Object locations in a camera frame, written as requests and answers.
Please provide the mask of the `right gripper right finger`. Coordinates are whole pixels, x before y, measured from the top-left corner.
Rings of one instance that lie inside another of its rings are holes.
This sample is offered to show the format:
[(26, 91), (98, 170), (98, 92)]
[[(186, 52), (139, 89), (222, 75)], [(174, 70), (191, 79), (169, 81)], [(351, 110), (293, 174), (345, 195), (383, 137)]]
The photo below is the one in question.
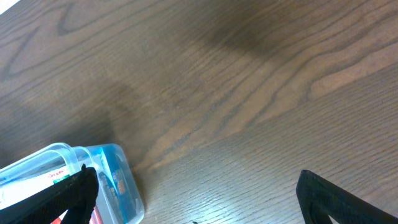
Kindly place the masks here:
[(397, 217), (365, 202), (310, 170), (301, 171), (296, 194), (306, 224), (332, 224), (332, 220), (344, 224), (397, 223)]

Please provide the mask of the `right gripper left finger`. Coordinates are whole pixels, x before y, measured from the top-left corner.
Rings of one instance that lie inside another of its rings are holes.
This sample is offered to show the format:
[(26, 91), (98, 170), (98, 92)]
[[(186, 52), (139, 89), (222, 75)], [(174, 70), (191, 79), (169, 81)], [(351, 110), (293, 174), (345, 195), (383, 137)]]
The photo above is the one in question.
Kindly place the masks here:
[(65, 214), (62, 223), (87, 224), (96, 206), (99, 182), (95, 168), (81, 171), (1, 210), (2, 224), (52, 223)]

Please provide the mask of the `red small box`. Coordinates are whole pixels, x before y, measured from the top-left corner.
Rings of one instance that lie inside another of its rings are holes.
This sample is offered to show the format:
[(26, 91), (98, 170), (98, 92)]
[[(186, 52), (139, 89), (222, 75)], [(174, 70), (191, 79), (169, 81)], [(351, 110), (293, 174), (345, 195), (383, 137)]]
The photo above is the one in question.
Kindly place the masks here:
[[(61, 224), (63, 218), (65, 217), (67, 211), (63, 212), (58, 218), (56, 218), (51, 224)], [(94, 210), (91, 214), (91, 218), (88, 222), (89, 224), (103, 224), (101, 215), (98, 211), (97, 206), (94, 207)]]

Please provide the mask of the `blue fever patch box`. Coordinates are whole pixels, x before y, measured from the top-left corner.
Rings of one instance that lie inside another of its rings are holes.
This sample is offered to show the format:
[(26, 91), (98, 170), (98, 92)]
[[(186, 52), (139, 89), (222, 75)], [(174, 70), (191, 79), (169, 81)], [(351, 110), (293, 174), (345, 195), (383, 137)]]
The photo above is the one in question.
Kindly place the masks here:
[(117, 223), (129, 223), (136, 216), (136, 209), (128, 191), (122, 170), (122, 160), (114, 152), (97, 149), (101, 171), (99, 180), (104, 192), (107, 208)]

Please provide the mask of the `clear plastic container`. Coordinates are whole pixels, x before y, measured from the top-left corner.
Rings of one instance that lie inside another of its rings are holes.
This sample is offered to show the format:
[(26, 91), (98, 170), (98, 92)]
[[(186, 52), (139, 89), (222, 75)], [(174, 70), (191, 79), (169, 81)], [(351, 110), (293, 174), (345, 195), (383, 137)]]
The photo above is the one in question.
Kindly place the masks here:
[(14, 213), (11, 206), (76, 174), (96, 170), (99, 191), (89, 224), (138, 224), (144, 206), (123, 150), (117, 144), (71, 147), (51, 144), (1, 169), (1, 223)]

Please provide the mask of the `white sachet packet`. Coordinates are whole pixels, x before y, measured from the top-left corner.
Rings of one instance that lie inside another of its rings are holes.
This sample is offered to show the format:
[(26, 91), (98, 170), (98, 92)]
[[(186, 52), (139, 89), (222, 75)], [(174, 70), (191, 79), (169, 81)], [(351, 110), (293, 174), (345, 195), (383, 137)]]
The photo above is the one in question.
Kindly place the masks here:
[(66, 167), (1, 184), (1, 209), (7, 208), (70, 176)]

